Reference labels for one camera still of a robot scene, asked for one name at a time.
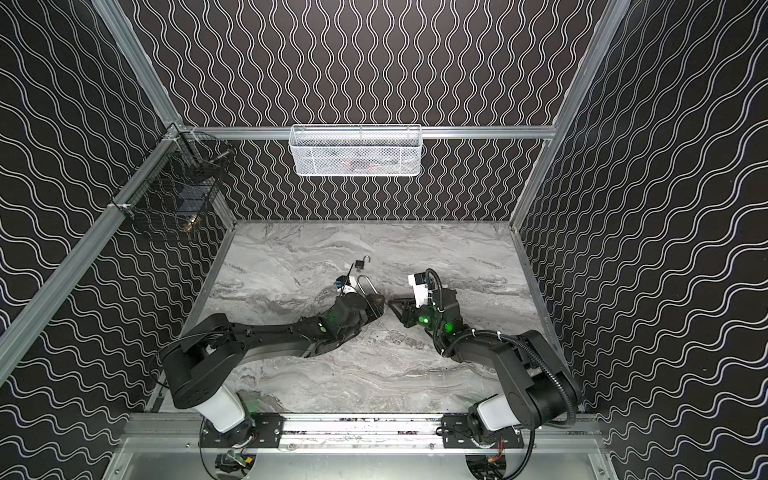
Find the brass padlock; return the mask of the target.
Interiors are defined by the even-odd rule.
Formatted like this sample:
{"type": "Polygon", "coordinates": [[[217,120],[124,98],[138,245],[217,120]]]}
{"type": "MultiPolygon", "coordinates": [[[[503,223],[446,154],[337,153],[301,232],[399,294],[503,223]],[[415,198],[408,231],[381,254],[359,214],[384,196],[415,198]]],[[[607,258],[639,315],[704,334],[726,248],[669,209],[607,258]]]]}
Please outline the brass padlock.
{"type": "Polygon", "coordinates": [[[381,294],[367,275],[358,275],[356,279],[358,282],[358,291],[364,297],[371,293],[381,294]]]}

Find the small black padlock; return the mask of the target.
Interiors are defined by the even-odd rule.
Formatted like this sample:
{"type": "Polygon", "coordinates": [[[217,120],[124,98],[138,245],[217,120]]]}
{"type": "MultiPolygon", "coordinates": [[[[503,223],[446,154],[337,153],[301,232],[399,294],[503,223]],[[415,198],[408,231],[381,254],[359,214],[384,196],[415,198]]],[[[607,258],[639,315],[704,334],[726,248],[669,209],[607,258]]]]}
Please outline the small black padlock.
{"type": "Polygon", "coordinates": [[[371,257],[369,255],[364,255],[361,259],[358,259],[354,262],[353,268],[357,272],[361,272],[365,269],[365,266],[371,262],[371,257]]]}

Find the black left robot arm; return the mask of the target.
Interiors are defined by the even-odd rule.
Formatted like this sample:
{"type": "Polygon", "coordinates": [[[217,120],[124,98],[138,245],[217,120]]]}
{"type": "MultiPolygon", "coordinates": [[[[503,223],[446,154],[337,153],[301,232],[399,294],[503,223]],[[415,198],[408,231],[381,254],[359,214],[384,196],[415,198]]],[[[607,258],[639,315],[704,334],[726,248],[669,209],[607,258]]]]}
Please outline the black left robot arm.
{"type": "Polygon", "coordinates": [[[225,388],[235,367],[277,357],[312,358],[334,351],[384,313],[378,293],[344,293],[325,312],[282,325],[248,325],[208,316],[160,352],[173,405],[194,409],[220,433],[242,424],[239,398],[225,388]]]}

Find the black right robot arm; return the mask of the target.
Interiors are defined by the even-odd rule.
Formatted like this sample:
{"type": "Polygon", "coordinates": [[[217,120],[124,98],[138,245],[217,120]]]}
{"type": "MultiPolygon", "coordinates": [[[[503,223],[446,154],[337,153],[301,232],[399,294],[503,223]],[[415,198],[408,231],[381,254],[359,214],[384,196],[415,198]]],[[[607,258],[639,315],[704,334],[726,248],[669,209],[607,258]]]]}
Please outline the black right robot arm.
{"type": "Polygon", "coordinates": [[[580,394],[540,332],[506,335],[473,328],[464,322],[453,289],[429,293],[422,303],[414,297],[395,297],[388,306],[404,327],[423,328],[441,357],[493,369],[518,425],[527,429],[575,425],[580,394]]]}

